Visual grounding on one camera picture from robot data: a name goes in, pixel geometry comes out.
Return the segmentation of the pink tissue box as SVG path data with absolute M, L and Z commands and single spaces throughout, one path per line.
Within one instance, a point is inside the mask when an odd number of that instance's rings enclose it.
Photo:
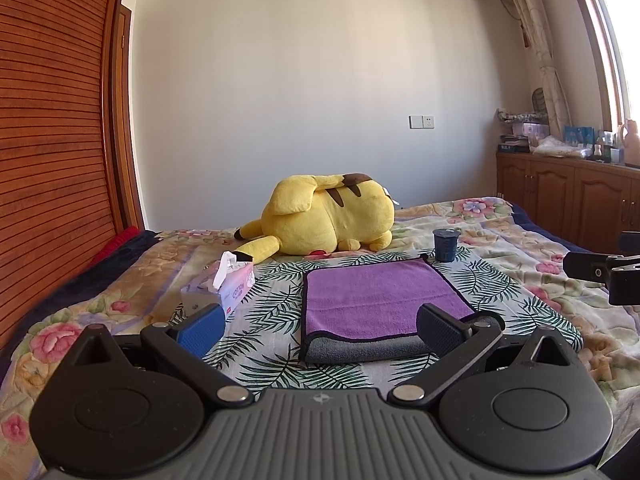
M 205 307 L 218 306 L 230 318 L 254 284 L 254 264 L 234 252 L 224 252 L 180 289 L 183 315 L 188 318 Z

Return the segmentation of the wooden side cabinet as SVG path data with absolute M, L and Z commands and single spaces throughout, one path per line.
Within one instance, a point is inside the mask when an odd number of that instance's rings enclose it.
M 541 229 L 614 254 L 639 229 L 639 170 L 577 158 L 498 153 L 497 191 Z

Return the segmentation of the floral bed blanket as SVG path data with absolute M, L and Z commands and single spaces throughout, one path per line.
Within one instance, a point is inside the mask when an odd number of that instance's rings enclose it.
M 562 270 L 570 243 L 541 229 L 514 203 L 467 198 L 402 210 L 389 248 L 261 263 L 253 288 L 228 319 L 224 338 L 206 354 L 208 365 L 248 385 L 387 390 L 434 361 L 408 359 L 307 365 L 299 359 L 303 279 L 326 266 L 408 259 L 429 252 L 433 232 L 460 233 L 457 259 L 442 268 L 474 308 L 501 314 L 511 334 L 542 323 L 577 344 L 579 356 L 612 408 L 608 448 L 618 452 L 639 431 L 639 310 L 614 307 L 603 288 Z M 43 466 L 28 418 L 35 400 L 81 330 L 101 323 L 135 334 L 154 321 L 182 317 L 180 290 L 234 241 L 229 231 L 143 233 L 60 287 L 35 307 L 1 356 L 1 474 L 35 479 Z

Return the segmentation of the dark blue cup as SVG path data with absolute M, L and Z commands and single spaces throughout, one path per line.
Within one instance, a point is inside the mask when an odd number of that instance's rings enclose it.
M 441 228 L 433 231 L 434 257 L 439 262 L 453 262 L 457 255 L 458 229 Z

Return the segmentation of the red pillow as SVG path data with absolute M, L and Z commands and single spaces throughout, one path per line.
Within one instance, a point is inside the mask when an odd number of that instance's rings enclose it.
M 92 268 L 96 264 L 103 261 L 105 258 L 111 256 L 119 250 L 122 246 L 128 243 L 133 238 L 141 234 L 141 230 L 136 226 L 128 226 L 122 232 L 116 234 L 111 240 L 109 240 L 102 249 L 92 258 L 88 264 L 88 269 Z

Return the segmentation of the pink bottle on cabinet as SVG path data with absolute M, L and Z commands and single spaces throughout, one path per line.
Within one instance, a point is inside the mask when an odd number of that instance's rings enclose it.
M 640 133 L 633 119 L 627 119 L 623 125 L 623 146 L 625 165 L 640 168 Z

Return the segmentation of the white plastic bag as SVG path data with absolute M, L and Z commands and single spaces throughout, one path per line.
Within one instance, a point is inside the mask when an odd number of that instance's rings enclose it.
M 532 154 L 554 158 L 586 159 L 592 154 L 592 149 L 589 146 L 566 144 L 554 136 L 546 136 L 534 147 Z

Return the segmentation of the stack of boxes and books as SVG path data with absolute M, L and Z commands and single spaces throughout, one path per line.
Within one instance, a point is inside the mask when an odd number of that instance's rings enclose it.
M 530 153 L 541 140 L 550 136 L 546 113 L 511 114 L 498 108 L 496 116 L 501 127 L 498 153 Z

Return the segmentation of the yellow Pikachu plush toy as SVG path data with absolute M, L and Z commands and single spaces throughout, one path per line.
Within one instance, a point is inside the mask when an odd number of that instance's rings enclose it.
M 235 253 L 257 264 L 277 254 L 379 252 L 394 221 L 390 193 L 366 174 L 296 174 L 277 184 L 259 219 L 235 231 Z

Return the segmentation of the wooden slatted wardrobe door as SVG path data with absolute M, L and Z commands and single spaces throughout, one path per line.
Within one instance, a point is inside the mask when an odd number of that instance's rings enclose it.
M 1 338 L 126 224 L 113 66 L 122 0 L 1 0 Z

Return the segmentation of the beige floral curtain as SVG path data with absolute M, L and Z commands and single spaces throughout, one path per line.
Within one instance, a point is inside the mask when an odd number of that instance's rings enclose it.
M 552 35 L 546 8 L 542 0 L 512 1 L 535 53 L 550 133 L 561 140 L 564 127 L 570 124 L 570 110 L 553 56 Z

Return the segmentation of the white wall switch plate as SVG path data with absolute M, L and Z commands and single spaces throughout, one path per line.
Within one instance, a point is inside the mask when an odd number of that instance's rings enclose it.
M 433 116 L 425 115 L 410 115 L 409 127 L 411 129 L 427 129 L 431 130 L 435 128 L 435 119 Z

